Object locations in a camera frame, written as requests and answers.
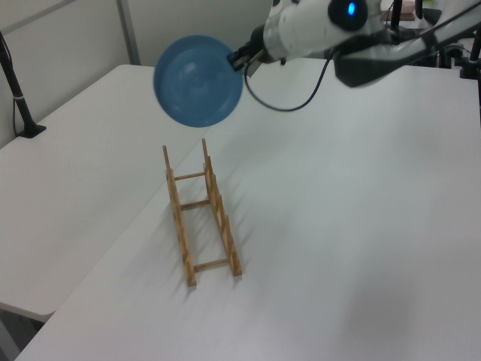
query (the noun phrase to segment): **blue bowl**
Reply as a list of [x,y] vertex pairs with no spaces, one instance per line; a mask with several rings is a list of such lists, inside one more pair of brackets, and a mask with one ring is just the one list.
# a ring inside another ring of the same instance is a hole
[[201,128],[224,120],[242,93],[242,72],[227,60],[231,50],[206,35],[175,41],[160,56],[153,73],[157,100],[172,119]]

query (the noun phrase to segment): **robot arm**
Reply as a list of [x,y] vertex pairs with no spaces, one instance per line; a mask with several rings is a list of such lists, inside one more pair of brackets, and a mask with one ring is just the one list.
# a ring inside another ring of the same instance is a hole
[[[336,76],[348,86],[361,86],[432,54],[481,24],[480,1],[450,1],[438,23],[441,26],[393,46],[381,20],[380,2],[274,0],[267,22],[229,61],[240,70],[252,58],[285,62],[313,51],[333,50]],[[463,15],[442,25],[459,14]]]

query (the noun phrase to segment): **blue led light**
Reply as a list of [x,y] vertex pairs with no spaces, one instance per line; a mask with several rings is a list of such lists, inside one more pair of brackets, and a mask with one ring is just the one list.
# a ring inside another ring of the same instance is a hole
[[347,13],[352,16],[354,15],[354,12],[355,12],[355,4],[353,2],[351,2],[349,4],[349,7],[347,8]]

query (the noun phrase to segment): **black stand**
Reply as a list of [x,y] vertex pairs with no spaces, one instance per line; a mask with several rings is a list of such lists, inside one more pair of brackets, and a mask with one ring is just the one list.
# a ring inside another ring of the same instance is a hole
[[479,61],[479,49],[481,48],[481,28],[477,29],[476,35],[474,36],[473,49],[471,50],[471,55],[469,59],[463,61],[463,69],[459,72],[459,76],[463,79],[474,79],[478,78],[478,72],[481,68],[481,63]]
[[408,41],[416,37],[415,32],[412,29],[406,29],[399,26],[399,21],[401,21],[401,10],[403,7],[403,0],[394,0],[392,4],[392,15],[391,15],[391,30],[392,30],[392,40],[396,44],[400,44],[403,41]]
[[24,138],[34,138],[36,135],[42,133],[47,127],[39,126],[36,124],[32,115],[30,114],[29,107],[23,97],[22,90],[20,89],[20,84],[18,83],[17,76],[14,72],[14,65],[10,53],[8,51],[7,43],[3,39],[3,35],[0,32],[0,63],[2,64],[3,72],[7,78],[8,85],[14,94],[15,102],[17,103],[18,110],[23,118],[24,128],[23,132],[19,133],[20,137]]

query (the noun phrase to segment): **white table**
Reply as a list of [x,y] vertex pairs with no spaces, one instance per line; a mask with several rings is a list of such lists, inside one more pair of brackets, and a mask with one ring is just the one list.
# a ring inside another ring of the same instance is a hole
[[0,150],[0,308],[45,321],[206,129],[171,120],[152,68],[122,65]]
[[[263,65],[253,88],[295,105],[321,67]],[[479,360],[476,82],[405,67],[347,89],[333,72],[302,111],[244,93],[206,133],[242,278],[219,267],[187,288],[163,186],[18,361]],[[201,162],[197,143],[176,173]],[[197,262],[221,253],[208,211],[185,213]]]

